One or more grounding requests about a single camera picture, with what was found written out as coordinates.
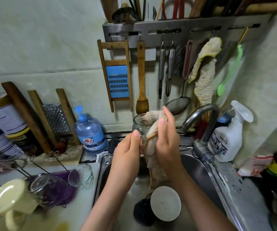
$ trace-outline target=person's left hand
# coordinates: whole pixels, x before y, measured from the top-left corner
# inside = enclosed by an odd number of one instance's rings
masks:
[[[138,130],[128,134],[115,148],[108,182],[128,192],[139,172],[142,139]]]

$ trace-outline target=kitchen sink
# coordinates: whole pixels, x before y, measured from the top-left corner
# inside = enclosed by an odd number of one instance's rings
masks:
[[[219,186],[214,180],[214,173],[209,165],[205,165],[201,160],[193,157],[192,148],[187,148],[180,151],[181,161],[188,174],[198,184],[199,187],[208,195],[214,204],[224,213],[226,211],[221,202]],[[94,203],[99,198],[106,180],[109,176],[110,166],[113,155],[104,154],[98,161],[100,162],[100,174],[97,182],[96,194]],[[139,173],[131,189],[129,190],[124,203],[122,204],[116,223],[113,226],[114,231],[144,231],[144,230],[197,230],[191,215],[186,206],[182,204],[182,211],[179,217],[171,222],[157,220],[151,227],[144,226],[138,223],[133,217],[134,205],[141,199],[146,198],[153,190],[149,189],[150,176],[147,164],[143,155],[140,158]]]

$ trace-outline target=white spray bottle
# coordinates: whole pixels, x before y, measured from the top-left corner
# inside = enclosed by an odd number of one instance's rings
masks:
[[[234,159],[242,145],[242,124],[243,121],[252,122],[254,120],[251,110],[238,101],[231,102],[236,112],[228,127],[218,127],[214,130],[208,140],[208,148],[216,155],[220,162],[229,162]]]

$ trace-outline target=fingernail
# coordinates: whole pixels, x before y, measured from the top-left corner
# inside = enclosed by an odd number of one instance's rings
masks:
[[[160,118],[159,123],[160,124],[166,124],[166,120],[164,118]]]
[[[133,131],[133,135],[136,136],[136,137],[140,136],[139,131],[138,130],[134,130]]]

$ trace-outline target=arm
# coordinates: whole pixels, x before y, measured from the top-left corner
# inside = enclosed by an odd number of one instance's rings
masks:
[[[228,218],[214,205],[183,167],[179,152],[179,135],[174,116],[164,106],[168,121],[159,120],[156,157],[160,166],[173,182],[174,188],[193,217],[200,231],[237,230]]]
[[[138,172],[142,140],[139,131],[127,135],[114,150],[109,177],[81,231],[112,228],[126,194]]]

